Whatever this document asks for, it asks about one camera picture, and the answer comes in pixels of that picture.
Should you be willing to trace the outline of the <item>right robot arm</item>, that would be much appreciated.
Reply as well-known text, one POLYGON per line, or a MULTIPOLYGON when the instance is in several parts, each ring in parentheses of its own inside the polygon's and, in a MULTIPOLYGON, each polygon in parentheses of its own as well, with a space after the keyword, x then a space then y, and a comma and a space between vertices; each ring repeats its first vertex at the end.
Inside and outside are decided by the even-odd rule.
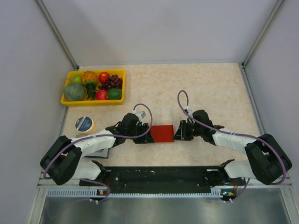
POLYGON ((292 163, 276 139, 270 134, 255 137, 233 133, 223 126, 215 126, 204 110, 197 110, 181 120, 173 140, 190 141, 201 137, 215 146, 227 147, 247 156, 245 161, 229 161, 219 171, 218 179, 228 185, 235 178, 255 178, 265 185, 281 184, 286 179, 286 172, 292 163))

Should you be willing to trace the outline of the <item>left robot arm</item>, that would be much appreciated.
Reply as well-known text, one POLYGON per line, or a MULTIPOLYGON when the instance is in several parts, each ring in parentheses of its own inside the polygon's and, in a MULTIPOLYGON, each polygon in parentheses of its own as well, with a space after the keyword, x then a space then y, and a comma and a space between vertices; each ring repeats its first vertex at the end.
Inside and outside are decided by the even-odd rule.
POLYGON ((70 180, 89 179, 96 185, 105 182, 106 174, 97 161, 82 158, 95 152, 108 153, 109 149, 123 144, 127 139, 140 140, 150 132, 150 125, 143 122, 146 113, 127 113, 114 126, 81 138, 60 136, 40 161, 44 175, 56 185, 70 180))

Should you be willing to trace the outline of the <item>red paper box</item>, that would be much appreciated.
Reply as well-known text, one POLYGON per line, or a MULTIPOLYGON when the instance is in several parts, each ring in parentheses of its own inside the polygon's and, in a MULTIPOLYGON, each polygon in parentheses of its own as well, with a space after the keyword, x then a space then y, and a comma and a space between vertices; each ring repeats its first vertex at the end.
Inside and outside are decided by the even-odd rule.
POLYGON ((157 125, 152 126, 150 133, 155 143, 170 143, 174 142, 172 139, 174 136, 173 125, 157 125))

